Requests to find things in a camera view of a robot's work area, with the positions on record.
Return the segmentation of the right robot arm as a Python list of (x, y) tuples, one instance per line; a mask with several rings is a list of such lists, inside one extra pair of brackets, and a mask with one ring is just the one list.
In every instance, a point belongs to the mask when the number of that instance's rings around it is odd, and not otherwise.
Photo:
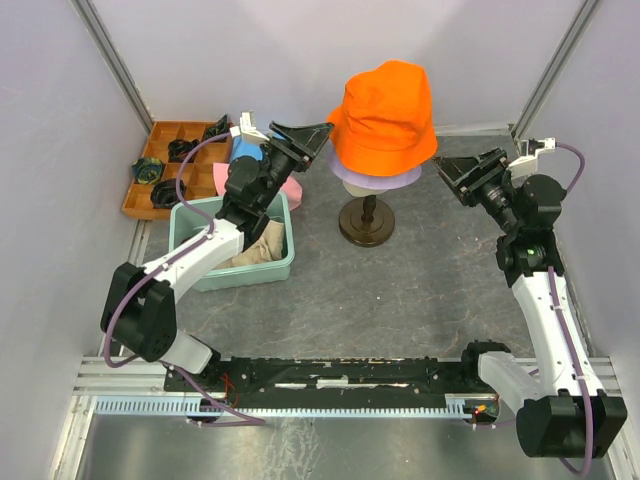
[(532, 168), (535, 156), (510, 162), (500, 148), (475, 157), (437, 157), (439, 175), (460, 203), (482, 206), (501, 228), (496, 260), (527, 323), (538, 373), (506, 351), (462, 362), (460, 382), (489, 385), (514, 413), (523, 452), (532, 458), (603, 457), (627, 419), (609, 396), (582, 345), (554, 233), (566, 189)]

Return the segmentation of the purple bucket hat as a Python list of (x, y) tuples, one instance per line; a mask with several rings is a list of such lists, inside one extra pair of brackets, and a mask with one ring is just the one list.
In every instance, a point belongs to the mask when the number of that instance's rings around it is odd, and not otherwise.
[(331, 172), (340, 180), (355, 187), (369, 190), (393, 190), (403, 188), (415, 183), (422, 175), (421, 165), (404, 173), (391, 176), (361, 174), (346, 168), (336, 154), (332, 154), (327, 160), (327, 163)]

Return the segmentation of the wooden compartment tray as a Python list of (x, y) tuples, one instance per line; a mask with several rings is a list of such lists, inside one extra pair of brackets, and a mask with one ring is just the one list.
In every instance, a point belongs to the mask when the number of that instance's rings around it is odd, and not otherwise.
[[(165, 169), (159, 182), (170, 178), (179, 178), (180, 190), (185, 199), (213, 197), (217, 194), (213, 180), (213, 164), (226, 163), (229, 160), (232, 147), (232, 139), (229, 137), (214, 142), (202, 140), (206, 125), (215, 122), (159, 121), (153, 125), (138, 159), (140, 157), (160, 159), (165, 164)], [(182, 163), (170, 163), (168, 160), (167, 146), (175, 139), (188, 141), (197, 139), (199, 141), (199, 145), (188, 154)], [(170, 210), (152, 207), (150, 194), (155, 185), (136, 184), (132, 176), (122, 205), (123, 213), (139, 220), (167, 219)]]

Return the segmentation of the orange bucket hat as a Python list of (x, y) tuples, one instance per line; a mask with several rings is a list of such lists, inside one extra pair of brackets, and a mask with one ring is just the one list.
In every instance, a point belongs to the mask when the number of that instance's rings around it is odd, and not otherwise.
[(355, 75), (327, 121), (338, 159), (357, 174), (405, 174), (438, 149), (429, 80), (417, 64), (389, 60)]

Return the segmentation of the cream mannequin head stand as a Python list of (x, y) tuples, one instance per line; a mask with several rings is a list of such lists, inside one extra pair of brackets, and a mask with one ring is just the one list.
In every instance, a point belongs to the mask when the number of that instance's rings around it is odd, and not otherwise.
[(387, 203), (379, 199), (385, 190), (359, 187), (343, 181), (352, 196), (339, 214), (339, 230), (350, 243), (372, 248), (386, 243), (395, 229), (395, 215)]

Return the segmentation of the blue printed cloth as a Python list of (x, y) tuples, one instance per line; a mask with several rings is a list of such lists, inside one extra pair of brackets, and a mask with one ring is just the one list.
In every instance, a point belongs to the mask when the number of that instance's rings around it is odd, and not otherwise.
[(263, 153), (258, 145), (247, 142), (241, 136), (238, 136), (233, 139), (229, 163), (233, 163), (243, 156), (249, 156), (256, 161), (263, 159)]

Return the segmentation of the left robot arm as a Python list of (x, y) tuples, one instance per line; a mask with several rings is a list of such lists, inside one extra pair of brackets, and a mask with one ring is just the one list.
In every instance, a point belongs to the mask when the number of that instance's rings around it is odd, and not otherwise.
[(251, 124), (230, 130), (232, 137), (256, 141), (262, 160), (242, 156), (231, 163), (222, 207), (215, 215), (182, 200), (181, 206), (204, 218), (205, 228), (144, 266), (120, 265), (101, 317), (107, 343), (117, 341), (147, 362), (170, 364), (201, 390), (219, 383), (220, 355), (178, 329), (178, 301), (203, 276), (259, 239), (269, 222), (267, 209), (280, 188), (292, 173), (310, 167), (334, 128), (332, 123), (302, 127), (271, 123), (269, 127), (269, 136)]

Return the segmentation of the teal plastic basket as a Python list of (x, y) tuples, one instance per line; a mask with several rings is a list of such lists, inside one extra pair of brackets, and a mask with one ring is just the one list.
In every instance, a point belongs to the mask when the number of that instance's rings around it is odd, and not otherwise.
[[(193, 289), (199, 292), (283, 281), (289, 278), (291, 263), (295, 257), (294, 238), (288, 201), (284, 193), (278, 193), (267, 209), (271, 220), (285, 225), (283, 258), (258, 265), (212, 270), (201, 277)], [(173, 207), (170, 213), (169, 251), (208, 226), (208, 221), (187, 209), (183, 204)]]

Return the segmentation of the pink bucket hat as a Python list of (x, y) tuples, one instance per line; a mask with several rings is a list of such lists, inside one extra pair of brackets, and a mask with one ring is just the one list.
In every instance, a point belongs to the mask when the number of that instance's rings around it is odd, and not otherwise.
[[(226, 181), (229, 176), (229, 164), (214, 163), (212, 172), (217, 195), (223, 196), (226, 193)], [(303, 189), (297, 180), (295, 180), (293, 177), (289, 177), (281, 187), (281, 191), (287, 198), (288, 209), (290, 211), (295, 210), (296, 208), (301, 206)]]

